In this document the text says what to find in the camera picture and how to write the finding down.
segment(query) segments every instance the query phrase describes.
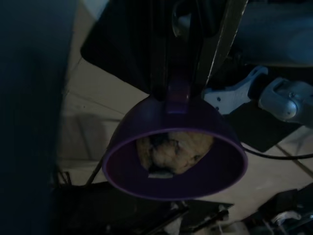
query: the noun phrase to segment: dark fabric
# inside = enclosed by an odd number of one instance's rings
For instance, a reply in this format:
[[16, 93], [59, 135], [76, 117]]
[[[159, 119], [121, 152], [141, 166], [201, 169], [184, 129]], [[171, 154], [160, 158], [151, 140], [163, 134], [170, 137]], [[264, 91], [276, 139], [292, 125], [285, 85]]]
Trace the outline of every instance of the dark fabric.
[[91, 64], [149, 93], [149, 1], [112, 0], [85, 41]]

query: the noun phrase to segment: purple plastic cup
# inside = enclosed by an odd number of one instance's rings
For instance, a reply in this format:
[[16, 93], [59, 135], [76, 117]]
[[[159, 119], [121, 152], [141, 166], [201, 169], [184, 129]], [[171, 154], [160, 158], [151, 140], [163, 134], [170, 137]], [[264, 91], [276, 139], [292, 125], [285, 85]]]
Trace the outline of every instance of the purple plastic cup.
[[[136, 197], [173, 201], [217, 193], [243, 177], [247, 157], [229, 124], [204, 100], [186, 102], [185, 107], [179, 108], [183, 112], [169, 112], [168, 102], [150, 96], [125, 115], [111, 138], [102, 165], [113, 186]], [[170, 179], [148, 178], [135, 141], [171, 131], [202, 132], [214, 136], [215, 141], [211, 150], [185, 173]]]

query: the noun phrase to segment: wire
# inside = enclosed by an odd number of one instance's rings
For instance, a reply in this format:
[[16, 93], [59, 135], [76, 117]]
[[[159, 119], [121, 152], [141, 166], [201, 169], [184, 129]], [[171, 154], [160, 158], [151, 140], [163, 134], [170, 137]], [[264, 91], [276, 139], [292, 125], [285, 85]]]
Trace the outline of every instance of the wire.
[[268, 158], [268, 159], [274, 159], [274, 160], [301, 160], [301, 159], [309, 159], [309, 158], [313, 158], [313, 154], [306, 154], [306, 155], [299, 155], [299, 156], [272, 156], [272, 155], [266, 155], [263, 153], [258, 153], [255, 151], [252, 151], [250, 149], [244, 148], [244, 150], [248, 153], [251, 153], [253, 155], [256, 155], [258, 157], [261, 158]]

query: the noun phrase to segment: tile floor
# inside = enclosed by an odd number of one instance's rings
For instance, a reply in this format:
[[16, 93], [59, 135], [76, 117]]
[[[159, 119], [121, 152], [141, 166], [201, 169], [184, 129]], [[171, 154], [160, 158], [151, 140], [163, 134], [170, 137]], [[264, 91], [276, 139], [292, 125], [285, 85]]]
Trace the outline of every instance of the tile floor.
[[[76, 185], [84, 184], [104, 153], [118, 121], [147, 94], [81, 58], [79, 49], [99, 9], [107, 0], [79, 1], [73, 27], [60, 131], [59, 162]], [[279, 144], [291, 154], [313, 152], [313, 131], [305, 127]], [[283, 155], [277, 147], [268, 154]], [[239, 220], [255, 212], [275, 193], [301, 188], [313, 179], [291, 161], [268, 160], [248, 154], [249, 167], [243, 179], [215, 195], [201, 200], [235, 203], [230, 219]], [[313, 159], [302, 160], [313, 171]], [[100, 172], [95, 182], [105, 181]]]

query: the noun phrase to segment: beige floor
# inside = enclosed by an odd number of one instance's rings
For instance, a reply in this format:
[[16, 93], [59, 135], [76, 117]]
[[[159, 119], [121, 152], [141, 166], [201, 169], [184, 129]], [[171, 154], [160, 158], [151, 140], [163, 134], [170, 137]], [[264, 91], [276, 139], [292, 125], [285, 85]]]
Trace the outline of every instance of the beige floor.
[[[79, 49], [99, 15], [105, 0], [79, 2], [68, 66], [68, 85], [60, 131], [59, 162], [71, 173], [74, 184], [82, 185], [105, 152], [117, 126], [135, 104], [147, 94], [122, 82], [113, 75], [89, 64], [81, 58]], [[292, 154], [313, 152], [313, 135], [307, 128], [291, 134], [280, 145]], [[276, 147], [268, 154], [282, 155]], [[249, 167], [244, 178], [229, 189], [202, 198], [235, 203], [230, 210], [232, 220], [242, 219], [275, 193], [301, 188], [313, 180], [291, 161], [275, 161], [248, 154]], [[301, 161], [313, 170], [313, 159]], [[105, 178], [100, 172], [95, 181]]]

